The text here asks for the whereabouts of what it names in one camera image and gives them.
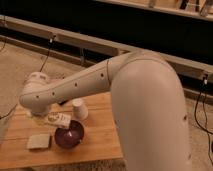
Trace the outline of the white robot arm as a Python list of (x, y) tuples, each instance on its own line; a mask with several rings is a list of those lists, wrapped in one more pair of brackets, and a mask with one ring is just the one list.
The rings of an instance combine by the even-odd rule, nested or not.
[(183, 87), (175, 70), (155, 52), (115, 56), (54, 82), (34, 72), (19, 103), (39, 116), (53, 103), (102, 92), (111, 94), (128, 171), (192, 171)]

